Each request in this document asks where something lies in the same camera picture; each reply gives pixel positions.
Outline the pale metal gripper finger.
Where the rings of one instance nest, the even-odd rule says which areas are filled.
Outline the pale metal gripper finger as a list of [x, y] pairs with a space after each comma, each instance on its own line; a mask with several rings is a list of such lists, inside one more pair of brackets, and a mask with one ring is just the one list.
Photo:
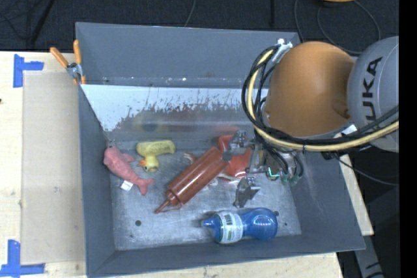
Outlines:
[[254, 176], [243, 177], [237, 184], [233, 205], [237, 208], [243, 208], [247, 201], [252, 200], [260, 189], [261, 187], [257, 184]]
[[230, 161], [235, 156], [243, 156], [247, 151], [255, 148], [253, 141], [248, 139], [246, 130], [238, 130], [233, 135], [221, 136], [221, 143], [224, 161]]

